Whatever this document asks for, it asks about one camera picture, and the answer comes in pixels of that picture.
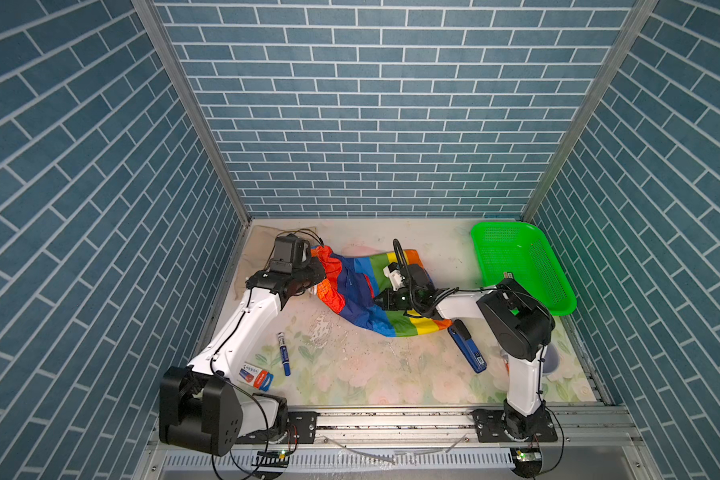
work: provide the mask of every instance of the green mesh basket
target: green mesh basket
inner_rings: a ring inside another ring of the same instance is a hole
[[[511,276],[542,302],[552,315],[576,309],[576,297],[547,237],[522,222],[483,222],[472,228],[483,286]]]

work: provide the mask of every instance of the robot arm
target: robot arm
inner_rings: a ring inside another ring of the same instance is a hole
[[[507,433],[526,439],[549,423],[539,394],[541,360],[551,341],[554,319],[516,280],[507,278],[477,292],[435,289],[419,265],[405,262],[394,241],[398,262],[384,269],[391,289],[374,299],[384,310],[415,310],[442,319],[483,319],[509,354],[509,390],[504,401]]]
[[[307,240],[293,234],[276,238],[269,268],[246,281],[240,304],[208,346],[187,367],[171,367],[163,376],[160,440],[222,456],[239,436],[282,430],[286,400],[264,395],[258,403],[241,400],[232,380],[288,298],[325,278],[322,264],[310,255]]]
[[[438,304],[443,318],[482,318],[507,354],[509,389],[504,401],[507,433],[525,439],[549,422],[539,394],[541,359],[555,327],[538,300],[514,279],[486,292],[457,292]]]

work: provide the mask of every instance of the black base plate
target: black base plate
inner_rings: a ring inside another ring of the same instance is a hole
[[[317,422],[317,412],[288,412],[288,423],[296,427],[298,435],[298,443],[305,445],[315,443],[315,428]],[[281,440],[277,444],[287,444],[288,436],[283,436],[285,432],[280,432],[277,435],[272,435],[274,438],[280,438]],[[238,445],[264,445],[266,442],[264,437],[264,431],[259,430],[258,432],[251,432],[244,437],[238,437],[235,444]]]
[[[536,435],[539,443],[556,442],[557,431],[554,429],[552,418],[549,412],[544,412],[547,417],[547,425],[544,426]],[[496,443],[496,442],[525,442],[526,438],[510,437],[504,426],[504,410],[497,408],[489,410],[486,408],[478,408],[472,411],[472,419],[474,420],[474,429],[478,433],[478,441],[480,443]]]
[[[317,412],[288,412],[288,423],[296,427],[298,443],[315,443]]]

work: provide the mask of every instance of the rainbow striped fabric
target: rainbow striped fabric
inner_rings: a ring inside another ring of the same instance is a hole
[[[333,253],[329,246],[316,246],[312,254],[326,269],[326,279],[317,285],[317,295],[334,312],[364,329],[384,336],[414,336],[451,326],[450,320],[415,319],[404,312],[384,311],[373,298],[392,284],[384,268],[397,261],[394,253],[349,258]],[[409,264],[422,261],[416,250],[406,250]]]

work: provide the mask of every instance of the blue brick wall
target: blue brick wall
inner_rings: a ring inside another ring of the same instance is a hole
[[[720,1],[659,1],[536,220],[662,474],[720,478]]]
[[[633,0],[280,3],[158,1],[253,216],[517,217]]]
[[[0,0],[0,479],[133,473],[239,228],[129,0]]]

